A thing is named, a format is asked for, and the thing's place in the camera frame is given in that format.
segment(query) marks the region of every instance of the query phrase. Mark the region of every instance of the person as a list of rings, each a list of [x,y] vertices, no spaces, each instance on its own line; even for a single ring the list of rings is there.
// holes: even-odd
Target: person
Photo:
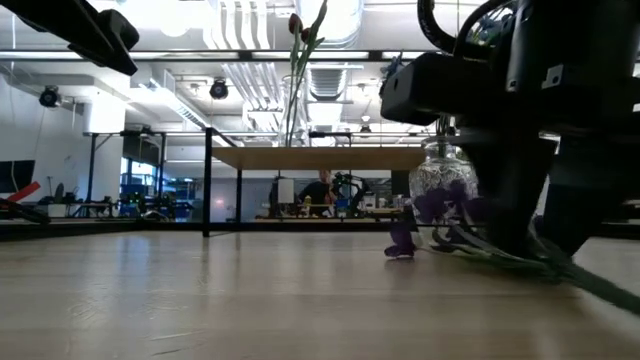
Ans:
[[[319,181],[314,181],[307,185],[298,194],[301,203],[304,203],[304,199],[307,196],[311,198],[312,205],[331,205],[336,201],[336,195],[333,193],[331,186],[331,171],[320,170],[318,177]],[[328,206],[311,206],[310,215],[322,216],[328,209]]]

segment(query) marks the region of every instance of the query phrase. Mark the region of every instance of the black pole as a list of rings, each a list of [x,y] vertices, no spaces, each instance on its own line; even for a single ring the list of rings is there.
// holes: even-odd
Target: black pole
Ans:
[[[127,185],[133,183],[133,160],[127,158]]]
[[[213,128],[205,129],[204,137],[204,202],[202,209],[202,236],[209,237],[211,222],[211,150],[213,148]]]
[[[242,170],[238,169],[238,176],[236,177],[236,223],[241,223],[242,220]]]
[[[167,134],[162,134],[162,144],[160,145],[160,166],[158,167],[158,197],[162,199],[163,179],[164,179],[164,157],[167,149]]]
[[[85,202],[91,202],[91,193],[93,192],[93,168],[96,162],[96,140],[98,134],[91,134],[91,156],[89,157],[89,186],[87,187],[87,198]]]

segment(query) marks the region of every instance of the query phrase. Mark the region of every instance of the white ductwork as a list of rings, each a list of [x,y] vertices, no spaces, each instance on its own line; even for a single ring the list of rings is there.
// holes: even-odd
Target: white ductwork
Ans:
[[[209,49],[221,49],[226,50],[229,47],[222,35],[222,8],[219,0],[209,0],[210,5],[210,18],[211,20],[206,24],[202,31],[203,41]],[[257,99],[251,96],[247,91],[248,84],[244,82],[241,76],[241,70],[237,66],[238,64],[222,64],[222,70],[227,75],[233,85],[240,93],[242,98],[249,102],[252,107],[258,108],[260,106]]]
[[[269,50],[271,45],[269,44],[269,37],[267,36],[267,2],[266,0],[256,1],[256,11],[258,16],[258,23],[256,28],[256,35],[258,36],[258,45],[260,49]],[[282,89],[280,88],[280,82],[276,75],[276,67],[274,63],[260,63],[264,68],[264,73],[267,75],[267,82],[273,89],[273,100],[279,106],[282,106]]]
[[[296,0],[296,10],[305,24],[312,23],[318,14],[322,0]],[[320,48],[347,49],[355,45],[364,12],[363,0],[329,0],[325,20],[318,37],[325,41]],[[308,73],[309,93],[319,103],[309,106],[309,118],[323,119],[337,125],[342,114],[340,104],[322,104],[344,98],[349,71],[342,69],[312,69]]]
[[[250,0],[240,0],[240,9],[242,10],[242,28],[241,28],[241,39],[244,43],[244,46],[248,50],[255,50],[256,45],[253,42],[253,31],[251,29],[251,1]],[[262,81],[263,87],[258,86],[256,88],[256,92],[262,99],[269,99],[270,102],[267,108],[278,108],[278,104],[275,103],[275,96],[273,94],[273,89],[269,86],[269,81],[265,72],[265,69],[262,67],[262,64],[252,64],[252,66],[247,65],[247,69],[249,70],[249,77],[255,79],[253,74],[251,74],[251,68],[255,71],[255,73],[260,77]]]
[[[236,34],[236,1],[241,6],[240,39],[246,49],[255,49],[252,31],[251,0],[208,0],[211,20],[203,31],[203,39],[210,49],[241,49],[242,46]],[[269,49],[267,39],[267,8],[266,0],[256,1],[257,26],[256,37],[261,49]],[[224,5],[225,28],[222,29],[222,6]],[[278,110],[282,108],[282,95],[275,66],[273,64],[223,64],[222,68],[235,85],[236,89],[248,104],[252,112]],[[264,130],[275,130],[277,124]]]
[[[224,36],[229,46],[232,49],[240,49],[240,43],[238,43],[238,37],[236,36],[236,2],[235,0],[223,0],[225,9],[227,11],[227,21],[224,31]],[[260,92],[258,82],[251,74],[251,69],[247,63],[237,64],[240,69],[239,76],[240,81],[248,84],[248,92],[250,95],[258,101],[261,109],[267,109],[267,102]]]

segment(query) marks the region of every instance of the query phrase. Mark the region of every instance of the computer monitor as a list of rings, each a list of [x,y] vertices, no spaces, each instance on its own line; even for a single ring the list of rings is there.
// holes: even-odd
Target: computer monitor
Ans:
[[[33,181],[35,160],[0,161],[0,193],[13,194]]]

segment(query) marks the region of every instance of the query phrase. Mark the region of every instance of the spotlight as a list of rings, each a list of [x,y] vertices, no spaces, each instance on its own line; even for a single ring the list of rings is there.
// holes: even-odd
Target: spotlight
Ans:
[[[46,86],[42,94],[40,94],[40,105],[46,108],[57,108],[62,105],[62,97],[58,93],[57,86]]]
[[[362,125],[362,127],[360,128],[360,132],[371,132],[371,128],[369,127],[369,125]]]
[[[213,86],[211,86],[211,90],[209,90],[209,95],[216,100],[226,99],[227,95],[229,95],[229,88],[227,87],[225,79],[215,79],[213,81]]]

